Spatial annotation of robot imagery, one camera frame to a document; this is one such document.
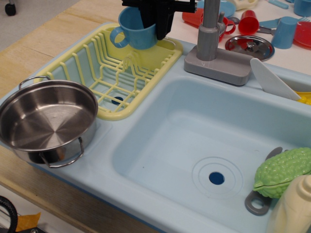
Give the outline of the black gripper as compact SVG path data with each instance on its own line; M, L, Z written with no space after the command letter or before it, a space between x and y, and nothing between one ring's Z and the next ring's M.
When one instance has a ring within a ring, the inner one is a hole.
M194 13L197 9L197 3L194 0L123 0L122 6L138 8L144 28L156 24L158 40L164 39L171 31L173 12Z

